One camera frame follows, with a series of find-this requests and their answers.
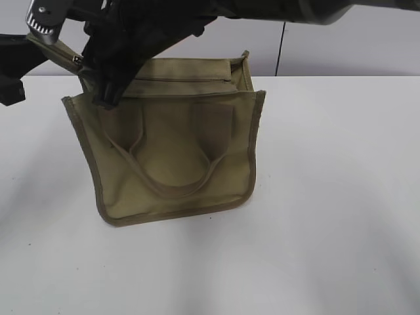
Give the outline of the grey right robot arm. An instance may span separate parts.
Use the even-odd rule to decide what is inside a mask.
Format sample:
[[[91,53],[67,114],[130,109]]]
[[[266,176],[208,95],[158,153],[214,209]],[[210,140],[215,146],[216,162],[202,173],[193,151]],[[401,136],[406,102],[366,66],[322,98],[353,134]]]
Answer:
[[[328,25],[353,6],[418,11],[418,1],[75,1],[72,16],[85,22],[83,50],[94,103],[117,107],[145,63],[218,17]]]

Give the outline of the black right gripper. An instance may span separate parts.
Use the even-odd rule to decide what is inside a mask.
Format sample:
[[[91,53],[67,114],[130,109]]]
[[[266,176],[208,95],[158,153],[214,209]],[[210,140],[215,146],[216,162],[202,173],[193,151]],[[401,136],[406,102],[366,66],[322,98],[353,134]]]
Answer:
[[[230,14],[229,1],[84,1],[82,64],[95,74],[95,105],[116,108],[154,56]]]

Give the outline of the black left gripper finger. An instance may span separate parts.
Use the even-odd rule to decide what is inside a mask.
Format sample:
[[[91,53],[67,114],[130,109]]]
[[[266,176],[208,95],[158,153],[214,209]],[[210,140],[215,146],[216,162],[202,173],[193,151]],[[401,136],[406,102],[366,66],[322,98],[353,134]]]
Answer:
[[[3,105],[11,106],[25,99],[25,90],[20,79],[1,77],[0,101]]]
[[[48,58],[26,35],[1,34],[1,75],[20,79]]]

